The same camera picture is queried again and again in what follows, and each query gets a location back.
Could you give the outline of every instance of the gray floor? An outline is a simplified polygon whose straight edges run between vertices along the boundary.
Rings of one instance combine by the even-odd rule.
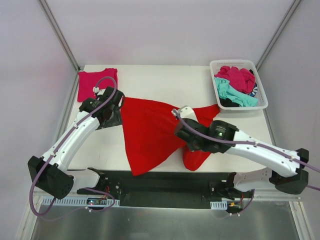
[[[75,207],[54,206],[46,218]],[[114,207],[80,209],[54,222],[37,220],[33,240],[295,240],[299,239],[288,202],[254,201],[240,217],[194,209]]]

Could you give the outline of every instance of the white wall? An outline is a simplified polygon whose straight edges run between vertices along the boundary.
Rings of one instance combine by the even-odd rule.
[[[320,168],[320,1],[305,0],[259,71],[276,144],[310,151]],[[320,187],[320,174],[309,184]],[[306,189],[303,202],[315,239],[320,239],[320,192]]]
[[[28,201],[27,162],[54,141],[75,78],[36,0],[0,2],[0,239],[14,239]]]
[[[48,0],[77,62],[257,63],[293,0]]]

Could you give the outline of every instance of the pink cloth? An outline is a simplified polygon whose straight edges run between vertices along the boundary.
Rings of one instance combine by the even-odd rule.
[[[93,88],[97,82],[103,77],[113,77],[118,85],[118,70],[116,68],[106,68],[103,71],[98,72],[79,72],[79,91],[78,102],[83,102],[87,98],[96,98]],[[106,89],[108,86],[114,87],[112,80],[106,79],[99,84],[99,89]]]
[[[231,68],[229,66],[223,66],[214,76],[229,80],[231,87],[244,94],[251,93],[256,84],[255,75],[248,69],[242,68],[239,70],[235,66]]]

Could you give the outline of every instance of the white plastic basket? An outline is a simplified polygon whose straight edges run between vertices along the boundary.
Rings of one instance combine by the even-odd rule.
[[[237,67],[238,69],[245,68],[245,69],[253,71],[254,76],[255,76],[255,82],[256,82],[256,85],[258,88],[257,93],[254,96],[256,99],[258,99],[257,106],[225,107],[225,106],[221,105],[219,95],[218,95],[217,85],[216,85],[216,81],[215,81],[215,75],[220,71],[220,68],[222,66]],[[215,60],[215,61],[210,62],[210,71],[211,71],[216,101],[217,101],[220,109],[226,110],[226,111],[248,111],[248,110],[265,109],[266,107],[268,107],[268,100],[267,100],[267,96],[266,96],[264,87],[262,86],[258,71],[252,61],[242,60],[242,59],[239,59],[239,60]]]

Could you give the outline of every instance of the tabletop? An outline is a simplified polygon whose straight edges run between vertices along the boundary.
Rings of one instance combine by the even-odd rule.
[[[118,89],[127,97],[155,100],[177,107],[188,105],[200,108],[217,103],[209,66],[86,65],[84,71],[100,72],[105,68],[118,70]],[[80,105],[75,98],[68,124],[74,120]],[[220,112],[214,119],[233,124],[252,137],[271,144],[267,122],[261,109],[243,113]],[[131,170],[121,125],[94,131],[69,165],[69,169],[77,170],[88,167],[99,170]],[[196,172],[250,172],[262,168],[264,166],[243,157],[215,153]],[[181,149],[151,171],[190,172],[183,164]]]

